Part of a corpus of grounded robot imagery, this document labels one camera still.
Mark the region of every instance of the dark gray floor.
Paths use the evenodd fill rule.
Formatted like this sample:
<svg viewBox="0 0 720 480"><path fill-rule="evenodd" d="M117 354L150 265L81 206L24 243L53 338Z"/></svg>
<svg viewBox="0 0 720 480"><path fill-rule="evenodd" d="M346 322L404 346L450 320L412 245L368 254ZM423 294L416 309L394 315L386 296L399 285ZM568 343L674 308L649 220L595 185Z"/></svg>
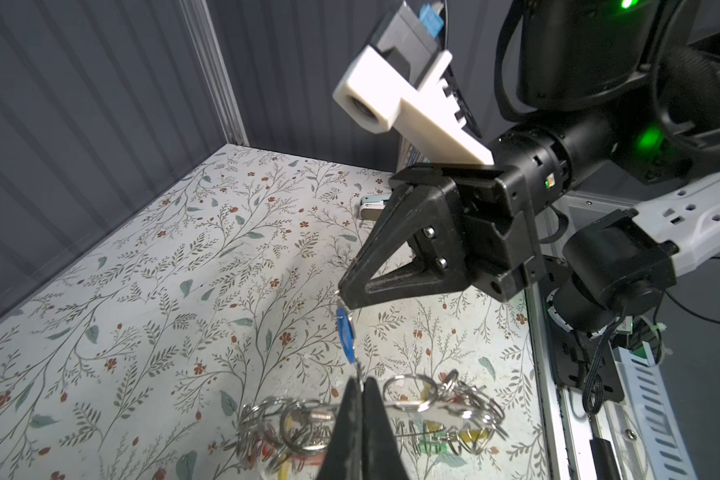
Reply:
<svg viewBox="0 0 720 480"><path fill-rule="evenodd" d="M720 320L720 260L708 260L670 289L678 301ZM698 478L720 478L720 326L665 298L658 320L672 350L661 366L670 402Z"/></svg>

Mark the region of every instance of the green led light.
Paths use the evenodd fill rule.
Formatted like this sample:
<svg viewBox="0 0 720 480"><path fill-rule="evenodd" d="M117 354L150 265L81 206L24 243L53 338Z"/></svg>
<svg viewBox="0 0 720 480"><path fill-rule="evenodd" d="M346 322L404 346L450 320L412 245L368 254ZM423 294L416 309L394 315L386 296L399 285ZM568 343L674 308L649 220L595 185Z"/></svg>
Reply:
<svg viewBox="0 0 720 480"><path fill-rule="evenodd" d="M659 127L651 125L646 128L641 136L637 138L635 150L641 154L652 153L655 149L661 146L662 140L664 140L664 136L662 135Z"/></svg>

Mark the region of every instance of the pile of key rings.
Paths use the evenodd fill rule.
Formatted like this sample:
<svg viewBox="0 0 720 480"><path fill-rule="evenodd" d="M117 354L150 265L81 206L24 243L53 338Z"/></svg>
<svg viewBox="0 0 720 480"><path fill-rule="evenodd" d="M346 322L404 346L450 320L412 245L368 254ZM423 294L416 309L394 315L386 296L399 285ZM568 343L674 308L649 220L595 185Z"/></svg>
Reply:
<svg viewBox="0 0 720 480"><path fill-rule="evenodd" d="M391 401L392 388L406 382L417 383L421 398ZM384 383L382 396L394 436L412 442L423 455L480 455L495 433L507 436L501 427L504 410L482 389L461 381L456 370L439 384L421 374L394 376ZM339 404L287 397L244 405L236 441L225 450L234 448L243 466L259 466L267 475L288 461L296 472L320 466L338 408Z"/></svg>

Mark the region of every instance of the floral pattern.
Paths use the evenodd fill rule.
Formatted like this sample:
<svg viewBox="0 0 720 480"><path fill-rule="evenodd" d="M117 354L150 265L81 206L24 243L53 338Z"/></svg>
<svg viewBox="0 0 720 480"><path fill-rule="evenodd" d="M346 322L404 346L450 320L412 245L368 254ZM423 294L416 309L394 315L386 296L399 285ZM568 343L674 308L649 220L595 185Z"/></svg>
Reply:
<svg viewBox="0 0 720 480"><path fill-rule="evenodd" d="M240 406L340 400L355 370L331 305L372 228L359 197L387 178L233 145L182 178L0 324L0 478L263 475L225 449ZM475 289L355 313L366 375L458 368L507 411L480 457L401 440L412 478L547 477L526 314Z"/></svg>

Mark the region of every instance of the blue keychain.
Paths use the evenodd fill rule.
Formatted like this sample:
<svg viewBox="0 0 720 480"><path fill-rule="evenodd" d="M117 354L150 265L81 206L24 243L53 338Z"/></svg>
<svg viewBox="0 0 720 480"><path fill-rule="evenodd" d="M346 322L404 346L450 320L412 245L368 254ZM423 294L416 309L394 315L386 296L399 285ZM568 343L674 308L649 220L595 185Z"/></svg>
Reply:
<svg viewBox="0 0 720 480"><path fill-rule="evenodd" d="M336 326L338 327L338 340L342 344L344 354L350 365L355 363L355 328L352 326L352 312L346 307L342 298L336 298Z"/></svg>

